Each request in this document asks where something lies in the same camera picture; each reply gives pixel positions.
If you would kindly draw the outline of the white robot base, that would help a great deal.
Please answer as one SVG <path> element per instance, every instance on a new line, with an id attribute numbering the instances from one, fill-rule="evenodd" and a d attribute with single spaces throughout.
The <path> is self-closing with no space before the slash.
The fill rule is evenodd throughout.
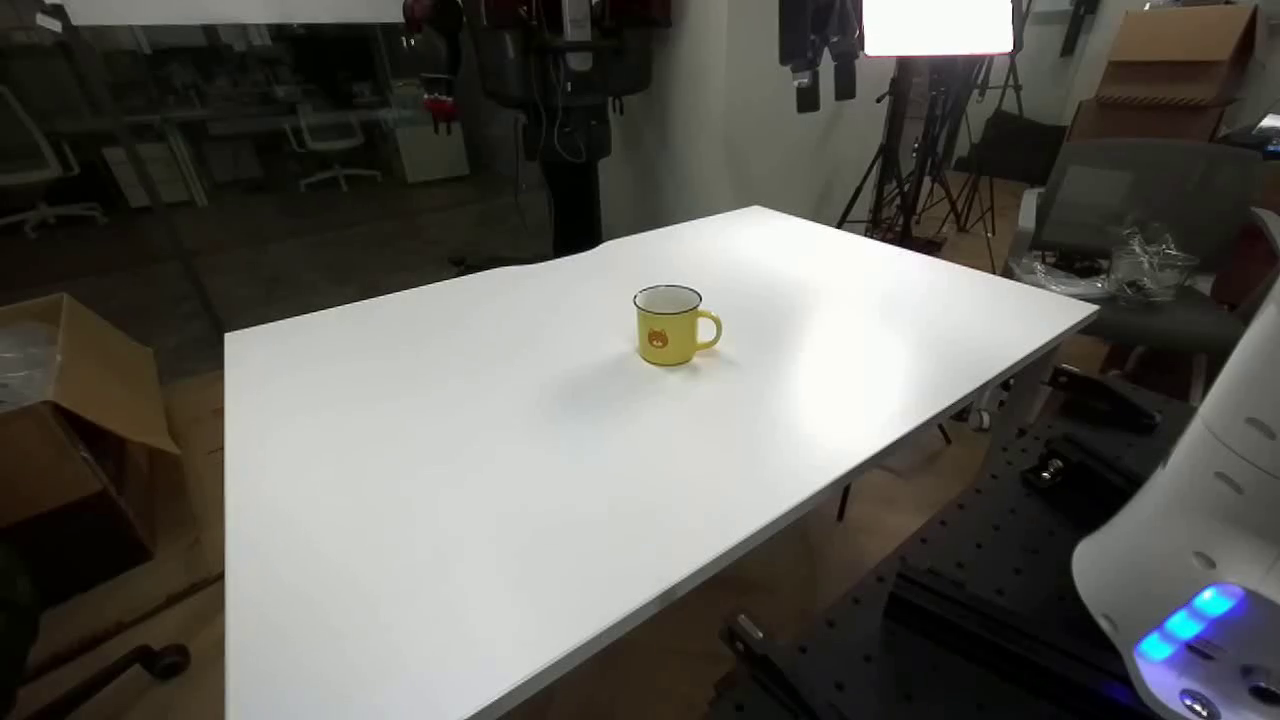
<path id="1" fill-rule="evenodd" d="M 1072 578 L 1150 711 L 1280 720 L 1280 286 Z"/>

